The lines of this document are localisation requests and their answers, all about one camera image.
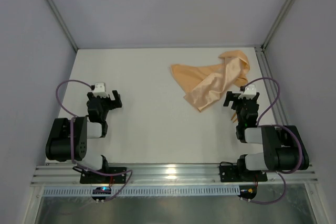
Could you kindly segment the peach satin napkin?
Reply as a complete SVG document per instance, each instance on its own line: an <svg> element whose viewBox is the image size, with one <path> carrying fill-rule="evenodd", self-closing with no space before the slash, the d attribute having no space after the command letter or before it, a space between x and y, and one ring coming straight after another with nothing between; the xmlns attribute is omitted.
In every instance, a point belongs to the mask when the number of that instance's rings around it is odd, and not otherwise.
<svg viewBox="0 0 336 224"><path fill-rule="evenodd" d="M233 50L218 56L220 64L210 66L171 65L171 74L185 92L184 99L199 112L221 99L233 85L248 83L250 64L241 50Z"/></svg>

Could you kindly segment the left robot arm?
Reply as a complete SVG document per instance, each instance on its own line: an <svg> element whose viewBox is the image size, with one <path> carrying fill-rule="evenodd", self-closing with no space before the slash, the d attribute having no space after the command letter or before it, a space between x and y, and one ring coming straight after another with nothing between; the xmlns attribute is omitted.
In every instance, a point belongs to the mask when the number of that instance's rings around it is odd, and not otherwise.
<svg viewBox="0 0 336 224"><path fill-rule="evenodd" d="M114 176L109 173L107 159L88 146L89 140L106 137L108 113L122 107L120 94L116 90L112 94L113 100L110 96L102 97L89 92L86 116L54 120L45 148L48 160L71 161L76 169L83 172L87 170L100 176Z"/></svg>

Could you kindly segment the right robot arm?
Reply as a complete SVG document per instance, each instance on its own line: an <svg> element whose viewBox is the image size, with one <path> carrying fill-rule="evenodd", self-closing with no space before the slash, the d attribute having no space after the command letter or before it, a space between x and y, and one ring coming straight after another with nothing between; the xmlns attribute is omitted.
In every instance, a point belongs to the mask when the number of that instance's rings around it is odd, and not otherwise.
<svg viewBox="0 0 336 224"><path fill-rule="evenodd" d="M267 181L266 171L295 172L306 170L310 165L308 153L303 145L298 129L294 125L257 125L259 93L245 95L243 93L226 93L223 106L229 106L236 112L236 137L244 144L259 144L262 152L243 154L231 168L235 175L229 175L228 170L220 168L222 176L229 180L252 182Z"/></svg>

